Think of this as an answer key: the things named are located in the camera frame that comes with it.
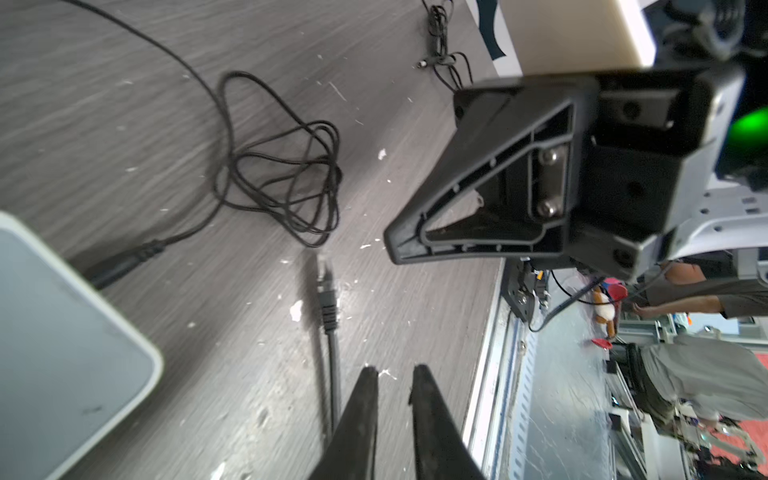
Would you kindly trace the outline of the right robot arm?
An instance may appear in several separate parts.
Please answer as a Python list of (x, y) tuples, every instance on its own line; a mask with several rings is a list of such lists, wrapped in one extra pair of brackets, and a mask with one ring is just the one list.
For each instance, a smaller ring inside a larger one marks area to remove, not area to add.
[(497, 77), (453, 94), (456, 130), (383, 239), (396, 264), (505, 257), (633, 279), (664, 260), (767, 243), (766, 67), (733, 57), (762, 1), (472, 1)]

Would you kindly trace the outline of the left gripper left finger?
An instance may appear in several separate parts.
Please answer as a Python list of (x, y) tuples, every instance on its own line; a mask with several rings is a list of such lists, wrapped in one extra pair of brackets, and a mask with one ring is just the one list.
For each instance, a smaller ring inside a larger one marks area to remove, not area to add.
[(342, 413), (338, 428), (309, 479), (372, 480), (378, 427), (378, 371), (364, 367)]

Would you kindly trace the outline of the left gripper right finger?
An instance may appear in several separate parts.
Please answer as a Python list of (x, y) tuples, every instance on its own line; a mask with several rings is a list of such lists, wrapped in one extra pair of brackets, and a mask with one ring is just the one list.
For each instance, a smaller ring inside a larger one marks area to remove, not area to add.
[(413, 370), (409, 405), (417, 479), (484, 479), (425, 364), (416, 365)]

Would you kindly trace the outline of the white network switch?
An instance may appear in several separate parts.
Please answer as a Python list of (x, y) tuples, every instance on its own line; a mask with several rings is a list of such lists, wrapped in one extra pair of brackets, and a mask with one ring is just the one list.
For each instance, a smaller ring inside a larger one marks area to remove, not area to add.
[(2, 213), (2, 478), (60, 478), (149, 396), (163, 370), (156, 346)]

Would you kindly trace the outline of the black power adapter with cable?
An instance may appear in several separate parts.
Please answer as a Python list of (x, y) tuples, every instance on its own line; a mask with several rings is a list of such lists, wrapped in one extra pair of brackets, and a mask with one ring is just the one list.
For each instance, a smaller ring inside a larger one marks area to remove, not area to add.
[[(115, 284), (166, 249), (198, 235), (224, 208), (267, 215), (304, 247), (326, 244), (341, 216), (341, 135), (335, 124), (301, 118), (271, 86), (247, 71), (229, 70), (210, 85), (179, 54), (126, 21), (87, 1), (73, 5), (146, 42), (182, 67), (213, 102), (224, 145), (223, 157), (210, 175), (212, 210), (177, 233), (148, 240), (88, 267), (83, 276), (94, 288)], [(234, 82), (260, 89), (287, 116), (290, 128), (248, 143), (239, 141), (227, 97)]]

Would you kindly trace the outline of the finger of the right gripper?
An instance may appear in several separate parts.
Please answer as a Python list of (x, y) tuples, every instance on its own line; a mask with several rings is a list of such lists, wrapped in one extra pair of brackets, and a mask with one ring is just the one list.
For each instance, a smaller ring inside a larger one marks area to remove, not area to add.
[(498, 78), (456, 92), (454, 135), (385, 230), (392, 262), (565, 257), (599, 94), (594, 76)]

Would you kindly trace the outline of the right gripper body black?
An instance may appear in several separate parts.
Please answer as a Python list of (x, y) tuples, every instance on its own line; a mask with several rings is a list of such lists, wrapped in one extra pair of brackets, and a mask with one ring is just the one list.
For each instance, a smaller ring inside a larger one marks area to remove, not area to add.
[(698, 211), (746, 74), (734, 63), (598, 77), (598, 117), (566, 252), (631, 279), (679, 247)]

